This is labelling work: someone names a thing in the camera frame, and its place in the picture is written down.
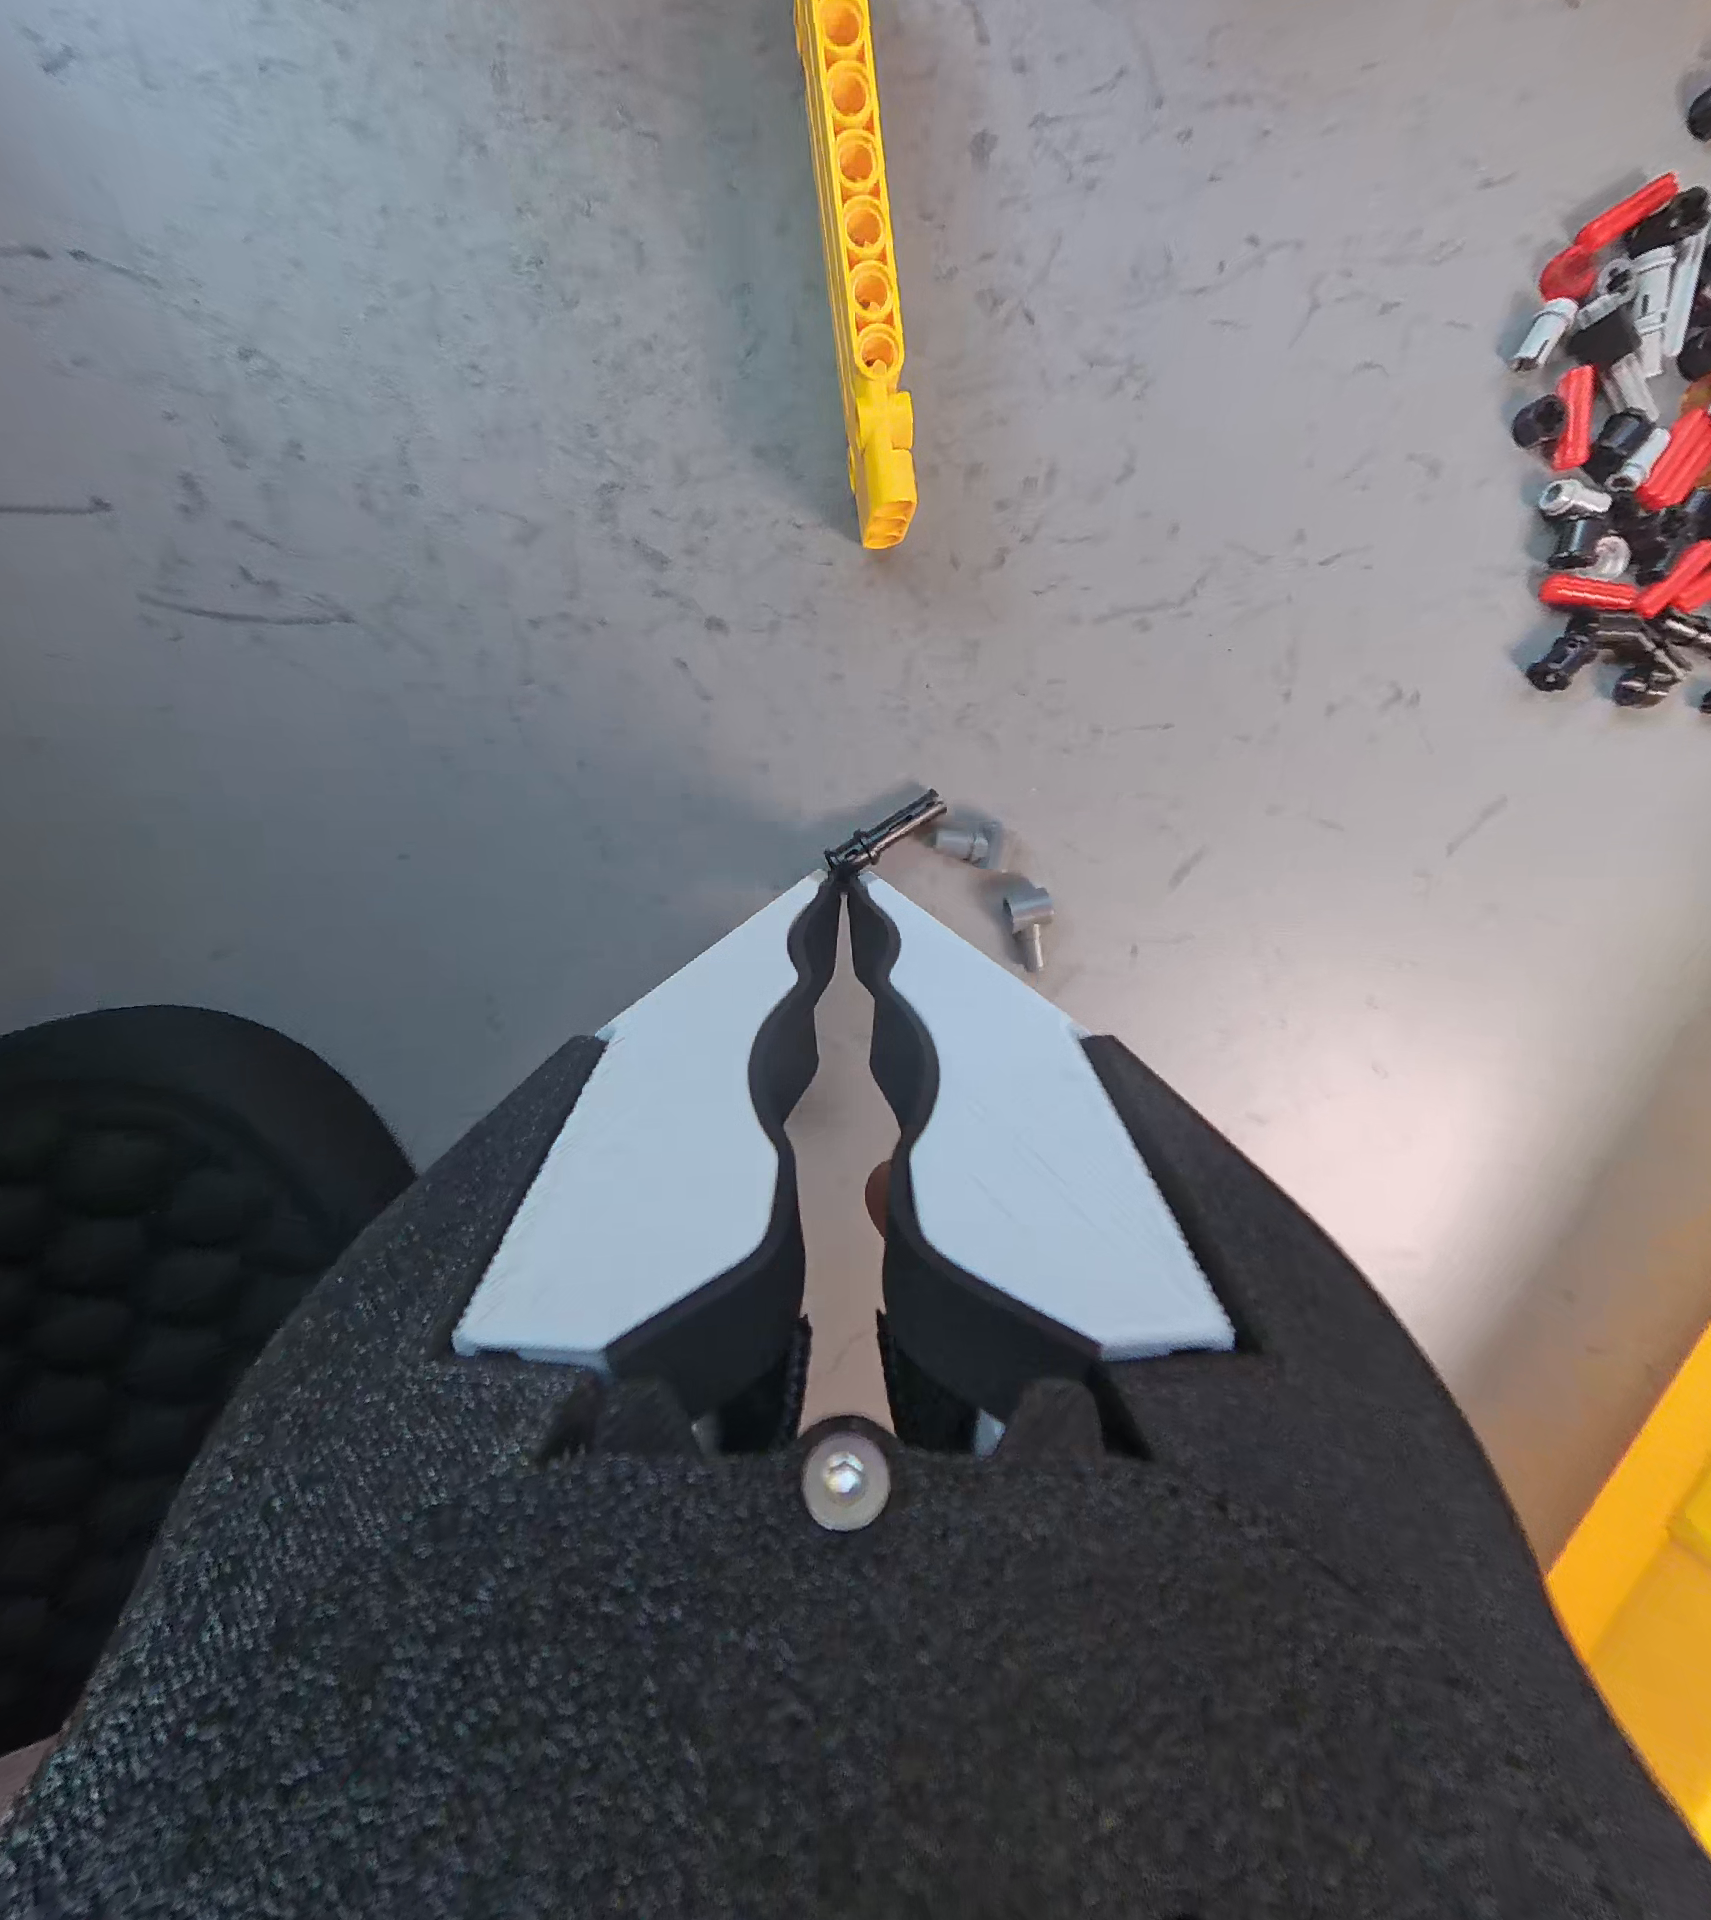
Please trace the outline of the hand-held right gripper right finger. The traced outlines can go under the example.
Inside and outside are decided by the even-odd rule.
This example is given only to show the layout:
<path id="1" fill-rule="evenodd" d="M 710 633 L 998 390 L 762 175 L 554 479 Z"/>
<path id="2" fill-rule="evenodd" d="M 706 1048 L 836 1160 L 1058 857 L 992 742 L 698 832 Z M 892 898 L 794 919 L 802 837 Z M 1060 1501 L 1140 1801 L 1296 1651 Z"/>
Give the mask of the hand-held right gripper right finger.
<path id="1" fill-rule="evenodd" d="M 1084 1028 L 890 881 L 846 900 L 898 1124 L 878 1319 L 898 1435 L 984 1454 L 1036 1382 L 1104 1402 L 1118 1366 L 1234 1351 Z"/>

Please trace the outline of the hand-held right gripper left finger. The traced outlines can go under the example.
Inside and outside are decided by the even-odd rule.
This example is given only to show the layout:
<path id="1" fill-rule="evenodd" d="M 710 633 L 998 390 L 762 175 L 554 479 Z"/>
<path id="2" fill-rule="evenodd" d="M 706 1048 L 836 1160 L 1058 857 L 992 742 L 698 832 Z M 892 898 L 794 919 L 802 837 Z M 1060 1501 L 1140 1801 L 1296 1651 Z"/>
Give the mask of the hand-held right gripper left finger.
<path id="1" fill-rule="evenodd" d="M 812 1332 L 788 1124 L 842 892 L 808 874 L 610 1020 L 454 1355 L 660 1383 L 722 1454 L 800 1427 Z"/>

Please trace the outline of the thin black lego pin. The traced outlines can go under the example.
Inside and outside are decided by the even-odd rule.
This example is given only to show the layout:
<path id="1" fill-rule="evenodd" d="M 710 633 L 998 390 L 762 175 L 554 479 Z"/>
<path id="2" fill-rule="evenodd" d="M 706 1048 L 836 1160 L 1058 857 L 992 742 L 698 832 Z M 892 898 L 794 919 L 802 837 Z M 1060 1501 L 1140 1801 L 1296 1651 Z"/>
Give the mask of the thin black lego pin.
<path id="1" fill-rule="evenodd" d="M 856 827 L 822 854 L 826 871 L 840 883 L 868 871 L 884 851 L 942 821 L 948 804 L 936 787 L 926 787 L 882 819 Z"/>

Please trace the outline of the long yellow lego beam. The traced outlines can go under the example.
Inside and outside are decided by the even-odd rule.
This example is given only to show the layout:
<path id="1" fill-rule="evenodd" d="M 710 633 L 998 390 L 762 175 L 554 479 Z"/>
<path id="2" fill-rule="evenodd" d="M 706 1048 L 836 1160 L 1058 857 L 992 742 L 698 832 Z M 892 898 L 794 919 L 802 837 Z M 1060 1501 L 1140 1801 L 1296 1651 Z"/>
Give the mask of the long yellow lego beam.
<path id="1" fill-rule="evenodd" d="M 820 237 L 862 543 L 896 548 L 918 505 L 916 413 L 868 2 L 796 2 Z"/>

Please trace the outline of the black mesh elbow pad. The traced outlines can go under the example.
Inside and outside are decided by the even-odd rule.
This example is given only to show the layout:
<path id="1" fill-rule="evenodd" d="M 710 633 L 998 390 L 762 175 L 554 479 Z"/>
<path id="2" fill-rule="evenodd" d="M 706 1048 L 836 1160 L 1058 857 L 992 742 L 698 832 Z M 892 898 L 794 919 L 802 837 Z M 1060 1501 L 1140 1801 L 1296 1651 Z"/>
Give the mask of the black mesh elbow pad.
<path id="1" fill-rule="evenodd" d="M 0 1757 L 73 1713 L 219 1414 L 415 1175 L 263 1021 L 161 1003 L 0 1035 Z"/>

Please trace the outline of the pile of lego pins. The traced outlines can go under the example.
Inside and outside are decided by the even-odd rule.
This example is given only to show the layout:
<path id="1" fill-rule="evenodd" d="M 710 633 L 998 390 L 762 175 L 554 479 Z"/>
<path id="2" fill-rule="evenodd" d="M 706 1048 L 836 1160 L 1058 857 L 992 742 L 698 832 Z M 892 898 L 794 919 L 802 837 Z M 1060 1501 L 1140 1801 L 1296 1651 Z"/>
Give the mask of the pile of lego pins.
<path id="1" fill-rule="evenodd" d="M 1711 79 L 1684 128 L 1711 144 Z M 1524 666 L 1544 695 L 1600 673 L 1614 707 L 1711 720 L 1711 186 L 1668 169 L 1546 261 L 1510 370 L 1542 466 L 1538 603 L 1558 633 Z"/>

